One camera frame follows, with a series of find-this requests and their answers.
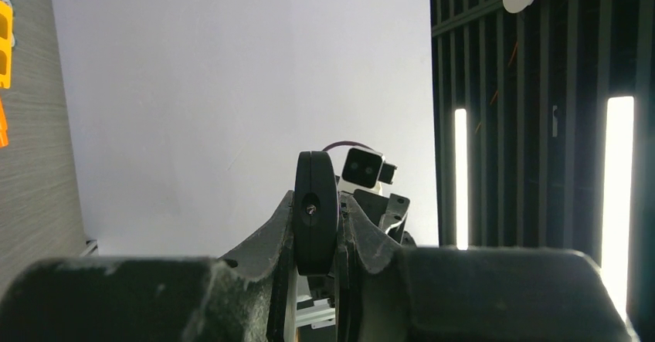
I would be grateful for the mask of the black remote control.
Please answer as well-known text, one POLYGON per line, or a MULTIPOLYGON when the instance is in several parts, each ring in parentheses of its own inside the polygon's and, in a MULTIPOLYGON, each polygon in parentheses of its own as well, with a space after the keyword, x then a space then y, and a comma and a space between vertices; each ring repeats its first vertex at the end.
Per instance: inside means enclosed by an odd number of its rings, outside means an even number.
POLYGON ((329 273, 338 232, 339 200, 331 158, 303 151, 297 160, 292 227, 297 270, 302 276, 329 273))

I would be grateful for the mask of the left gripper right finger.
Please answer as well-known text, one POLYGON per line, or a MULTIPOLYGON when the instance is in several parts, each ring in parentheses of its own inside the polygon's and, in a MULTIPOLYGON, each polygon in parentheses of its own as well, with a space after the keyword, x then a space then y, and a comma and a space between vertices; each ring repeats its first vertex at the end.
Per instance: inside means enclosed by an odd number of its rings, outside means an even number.
POLYGON ((637 339, 582 252, 402 246, 350 195, 340 208, 340 341, 637 339))

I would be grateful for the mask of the yellow triangular plastic frame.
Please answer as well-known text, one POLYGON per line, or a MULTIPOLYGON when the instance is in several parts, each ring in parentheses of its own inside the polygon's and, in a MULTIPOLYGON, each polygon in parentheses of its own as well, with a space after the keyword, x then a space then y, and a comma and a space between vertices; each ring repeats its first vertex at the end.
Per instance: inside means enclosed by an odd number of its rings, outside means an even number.
POLYGON ((8 89, 12 81, 13 8, 1 0, 1 88, 8 89))

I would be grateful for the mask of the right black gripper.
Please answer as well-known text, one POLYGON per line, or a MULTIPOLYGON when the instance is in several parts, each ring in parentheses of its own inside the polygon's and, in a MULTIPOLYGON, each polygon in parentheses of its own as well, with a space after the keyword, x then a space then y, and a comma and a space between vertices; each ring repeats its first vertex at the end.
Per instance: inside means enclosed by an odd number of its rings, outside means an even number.
POLYGON ((355 190, 354 198, 369 220, 387 236, 400 245, 416 246, 416 241, 405 229, 409 198, 396 194, 385 197, 362 189, 355 190))

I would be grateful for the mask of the left bright light strip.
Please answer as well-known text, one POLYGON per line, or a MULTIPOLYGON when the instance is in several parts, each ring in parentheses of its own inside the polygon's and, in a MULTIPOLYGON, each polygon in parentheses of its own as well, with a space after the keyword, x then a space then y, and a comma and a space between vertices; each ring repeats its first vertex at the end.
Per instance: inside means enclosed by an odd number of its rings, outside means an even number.
POLYGON ((456 247, 469 245, 467 111, 454 112, 455 184, 456 184, 456 247))

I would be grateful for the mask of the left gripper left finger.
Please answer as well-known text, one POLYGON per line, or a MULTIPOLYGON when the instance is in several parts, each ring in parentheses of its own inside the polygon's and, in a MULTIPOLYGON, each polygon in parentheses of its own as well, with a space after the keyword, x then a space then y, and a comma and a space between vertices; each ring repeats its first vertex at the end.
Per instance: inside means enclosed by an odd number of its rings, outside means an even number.
POLYGON ((296 279, 288 192, 220 257, 43 259, 1 301, 3 341, 292 341, 296 279))

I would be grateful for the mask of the bright light strip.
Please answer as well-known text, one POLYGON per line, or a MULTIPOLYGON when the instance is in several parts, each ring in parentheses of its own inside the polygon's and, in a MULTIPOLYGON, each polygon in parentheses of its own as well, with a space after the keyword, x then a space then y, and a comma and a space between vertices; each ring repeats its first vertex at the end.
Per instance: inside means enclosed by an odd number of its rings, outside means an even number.
POLYGON ((607 102, 603 172, 601 274, 609 296, 625 320, 630 246, 634 98, 607 102))
POLYGON ((456 184, 456 247, 469 245, 467 111, 454 112, 455 184, 456 184))

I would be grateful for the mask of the right bright light strip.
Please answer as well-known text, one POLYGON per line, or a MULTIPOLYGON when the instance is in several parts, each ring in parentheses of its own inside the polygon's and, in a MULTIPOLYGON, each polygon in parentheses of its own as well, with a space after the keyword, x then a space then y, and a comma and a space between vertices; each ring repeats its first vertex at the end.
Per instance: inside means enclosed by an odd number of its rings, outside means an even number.
POLYGON ((630 246, 634 98, 607 102, 603 172, 601 274, 609 296, 625 320, 630 246))

